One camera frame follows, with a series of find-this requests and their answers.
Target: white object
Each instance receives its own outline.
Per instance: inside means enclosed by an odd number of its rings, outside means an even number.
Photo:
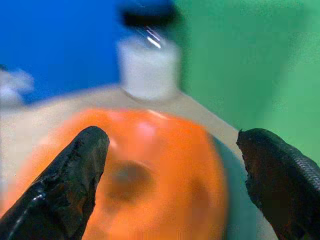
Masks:
[[[0,70],[1,110],[22,106],[21,92],[32,91],[33,83],[33,77],[20,69],[14,72]]]
[[[163,101],[178,92],[180,51],[173,42],[146,47],[140,37],[118,43],[121,87],[132,97]]]

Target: blue wall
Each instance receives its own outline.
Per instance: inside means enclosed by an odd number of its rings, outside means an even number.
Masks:
[[[0,63],[34,77],[26,103],[119,81],[114,3],[1,1]]]

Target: teal surface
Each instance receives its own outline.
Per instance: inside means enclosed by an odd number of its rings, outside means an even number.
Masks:
[[[223,161],[228,182],[229,214],[224,239],[256,240],[257,208],[247,192],[247,172],[227,146],[216,138],[213,141]]]

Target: green background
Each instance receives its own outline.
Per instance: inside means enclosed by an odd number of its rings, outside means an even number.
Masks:
[[[182,90],[320,164],[320,1],[176,0]]]

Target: orange ball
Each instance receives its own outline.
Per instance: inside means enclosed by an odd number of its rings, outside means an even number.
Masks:
[[[2,216],[83,129],[109,136],[104,173],[83,240],[222,238],[223,164],[206,130],[152,110],[89,109],[51,132],[6,193]]]

